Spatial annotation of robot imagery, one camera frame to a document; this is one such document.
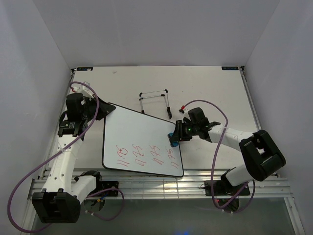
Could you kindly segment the blue whiteboard eraser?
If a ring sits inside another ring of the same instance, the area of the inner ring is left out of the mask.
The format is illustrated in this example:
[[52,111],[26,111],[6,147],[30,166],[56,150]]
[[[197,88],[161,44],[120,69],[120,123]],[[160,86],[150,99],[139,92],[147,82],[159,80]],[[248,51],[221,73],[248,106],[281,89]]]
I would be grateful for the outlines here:
[[177,147],[179,145],[179,135],[177,131],[169,133],[168,139],[171,147]]

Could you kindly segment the white whiteboard black frame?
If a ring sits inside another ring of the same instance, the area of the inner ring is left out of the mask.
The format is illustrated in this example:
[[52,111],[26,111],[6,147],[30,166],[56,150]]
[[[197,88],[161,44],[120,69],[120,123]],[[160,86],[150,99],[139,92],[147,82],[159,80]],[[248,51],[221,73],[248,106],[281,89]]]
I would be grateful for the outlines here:
[[175,124],[126,107],[104,119],[102,165],[106,169],[183,177],[180,147],[170,145]]

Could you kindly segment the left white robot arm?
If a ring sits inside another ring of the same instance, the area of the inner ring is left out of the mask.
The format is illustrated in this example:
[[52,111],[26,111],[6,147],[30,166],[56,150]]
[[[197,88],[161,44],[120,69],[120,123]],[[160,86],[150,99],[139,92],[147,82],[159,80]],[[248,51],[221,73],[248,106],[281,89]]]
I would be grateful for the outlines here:
[[100,195],[104,184],[100,172],[89,170],[73,178],[74,165],[90,122],[101,120],[116,109],[101,99],[81,93],[66,97],[66,110],[59,119],[57,151],[41,192],[32,196],[32,204],[42,223],[75,223],[81,204],[88,195]]

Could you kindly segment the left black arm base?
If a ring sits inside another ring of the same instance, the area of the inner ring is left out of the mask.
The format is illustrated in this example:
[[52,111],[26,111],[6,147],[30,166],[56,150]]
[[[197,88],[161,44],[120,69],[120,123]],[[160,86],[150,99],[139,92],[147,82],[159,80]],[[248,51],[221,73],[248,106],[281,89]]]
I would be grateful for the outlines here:
[[90,170],[74,177],[75,184],[71,186],[70,195],[76,197],[82,203],[88,197],[117,196],[118,181],[102,181],[99,171]]

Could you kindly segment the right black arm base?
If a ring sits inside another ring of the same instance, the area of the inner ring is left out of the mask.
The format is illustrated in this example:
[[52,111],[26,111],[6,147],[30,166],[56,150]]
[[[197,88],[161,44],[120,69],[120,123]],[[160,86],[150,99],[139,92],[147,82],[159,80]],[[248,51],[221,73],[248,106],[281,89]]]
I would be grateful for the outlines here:
[[[250,190],[249,186],[245,186],[242,190],[241,188],[245,185],[245,183],[239,184],[238,186],[232,186],[230,182],[226,178],[226,174],[233,169],[229,169],[226,171],[220,178],[220,180],[213,180],[213,191],[215,196],[234,196],[237,192],[239,192],[239,196],[249,196]],[[211,193],[211,181],[204,181],[204,183],[200,186],[201,189],[205,190],[206,196],[212,196]]]

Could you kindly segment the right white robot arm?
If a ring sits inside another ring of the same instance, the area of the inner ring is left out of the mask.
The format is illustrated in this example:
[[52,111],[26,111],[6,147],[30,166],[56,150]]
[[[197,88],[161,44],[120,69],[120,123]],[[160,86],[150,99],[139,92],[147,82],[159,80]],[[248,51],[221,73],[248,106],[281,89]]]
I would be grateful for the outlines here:
[[233,194],[245,182],[261,182],[286,165],[285,157],[267,131],[261,129],[251,133],[227,128],[219,122],[210,122],[201,108],[194,108],[187,114],[188,117],[176,121],[174,131],[168,134],[172,147],[198,136],[207,142],[235,149],[243,157],[243,165],[221,176],[224,193]]

